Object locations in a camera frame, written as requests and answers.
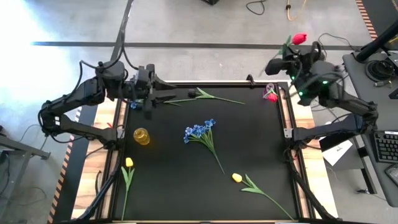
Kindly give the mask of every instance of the desk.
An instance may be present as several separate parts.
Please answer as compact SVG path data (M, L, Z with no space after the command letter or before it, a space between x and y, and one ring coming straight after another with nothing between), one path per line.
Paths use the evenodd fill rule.
M312 113L310 107L303 107L297 104L298 97L292 98L293 110L296 120L296 125L298 127L311 128L315 126L313 122ZM286 110L287 103L285 101L282 102L284 106L284 115L286 119L286 123L290 126L291 122L288 119L289 112ZM104 103L98 106L97 114L94 122L94 126L97 128L107 128L107 123L112 123L114 114L115 114L116 103L106 100ZM126 105L122 105L121 114L119 117L119 124L123 123L124 119L124 111ZM310 145L315 147L319 147L318 141L312 141ZM99 148L101 144L98 141L92 141L89 143L88 152L94 151ZM77 197L75 200L75 206L72 213L72 218L79 217L86 209L86 207L92 202L95 197L95 180L96 175L99 170L103 171L104 164L106 160L107 152L105 150L100 150L95 154L92 154L85 161L85 165L83 168L83 173L81 175L80 186L77 192ZM304 149L303 157L305 161L305 168L307 171L308 182L312 192L315 194L320 203L328 210L330 214L337 217L337 211L333 199L333 194L331 192L329 179L327 176L325 163L323 161L322 153L316 149ZM109 208L109 198L110 198L110 189L104 200L103 207L103 216L105 217L108 214ZM303 215L304 217L308 217L308 208L306 203L306 198L301 191L299 190L300 201L303 207Z
M374 54L368 58L369 60L383 60L386 58L386 54ZM377 104L377 110L379 112L379 118L377 119L378 130L395 130L398 129L398 101L391 100L388 95L398 88L398 83L393 82L392 88L374 86L374 82L371 81L364 73L365 64L358 63L355 61L353 55L344 55L343 61L349 77L353 82L354 88L358 97L365 101L373 101ZM377 178L379 179L381 189L386 196L387 202L392 207L398 207L398 187L393 181L388 178L384 173L384 170L391 164L376 162L373 150L371 147L370 138L367 135L362 135L366 151L368 152L369 158L372 162L374 170L376 171Z

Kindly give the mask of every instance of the orange striped edge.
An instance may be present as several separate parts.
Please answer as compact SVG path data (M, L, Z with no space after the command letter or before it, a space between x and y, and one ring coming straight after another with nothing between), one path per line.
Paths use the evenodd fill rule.
M362 19L365 22L366 28L369 31L369 35L371 36L372 40L377 38L376 31L374 31L372 22L368 16L368 12L366 11L362 0L355 0L356 5L358 6L359 12L361 13Z
M79 122L80 113L81 113L81 107L77 108L77 112L75 115L76 122ZM75 137L73 135L71 135L70 141L74 140L74 138ZM55 211L57 209L58 200L60 198L60 194L61 194L61 190L62 190L63 181L64 181L65 175L67 173L70 154L72 153L72 146L73 146L73 142L68 143L67 152L65 153L65 157L63 158L62 168L61 168L61 172L60 172L60 178L58 179L57 188L55 189L54 198L52 200L52 204L51 204L51 208L50 208L50 214L47 219L47 224L53 223Z

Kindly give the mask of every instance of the yellow tulip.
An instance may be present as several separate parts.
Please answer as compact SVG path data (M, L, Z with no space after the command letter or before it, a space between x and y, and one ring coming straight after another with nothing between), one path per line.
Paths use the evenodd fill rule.
M242 176L239 174L232 174L232 179L234 179L236 183L242 182Z
M126 158L126 167L132 167L134 163L132 162L130 157Z

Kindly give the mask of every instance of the gray desk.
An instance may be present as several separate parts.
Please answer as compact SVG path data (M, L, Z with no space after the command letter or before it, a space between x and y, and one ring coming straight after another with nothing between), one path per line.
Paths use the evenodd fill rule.
M375 54L368 60L382 60L385 57L385 54ZM392 91L398 88L398 82L394 81L392 88L386 86L379 88L374 87L374 82L364 74L364 63L355 61L355 58L351 54L344 55L343 61L358 97L365 101L377 103L377 110L379 112L379 118L377 120L378 130L398 129L398 100L391 100L388 97ZM392 207L398 207L398 187L384 173L384 170L391 164L376 162L369 136L362 135L362 139L388 204Z

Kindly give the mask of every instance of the black tabletop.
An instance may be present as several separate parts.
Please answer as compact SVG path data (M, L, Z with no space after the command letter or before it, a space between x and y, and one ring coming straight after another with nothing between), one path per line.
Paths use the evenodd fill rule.
M125 220L288 220L265 196L241 192L232 173L247 174L266 194L297 217L292 179L283 162L283 127L278 104L262 99L263 88L203 88L220 100L196 100L181 106L159 105L152 120L130 110L124 157L136 171ZM177 99L187 89L174 90ZM185 144L184 130L213 118L215 149L223 174L211 152L197 142ZM132 134L146 128L150 144L140 146ZM115 217L121 218L125 185L119 179Z
M385 54L374 54L368 60L383 60L384 58L386 58ZM398 88L398 83L396 81L393 82L392 88L386 86L375 87L374 82L364 73L365 63L358 63L351 54L344 55L343 61L358 97L377 104L379 112L379 118L377 119L378 130L398 129L398 100L391 100L388 97L393 90ZM388 204L392 207L398 207L398 187L384 173L384 170L391 166L391 164L376 162L369 136L363 135L362 137Z

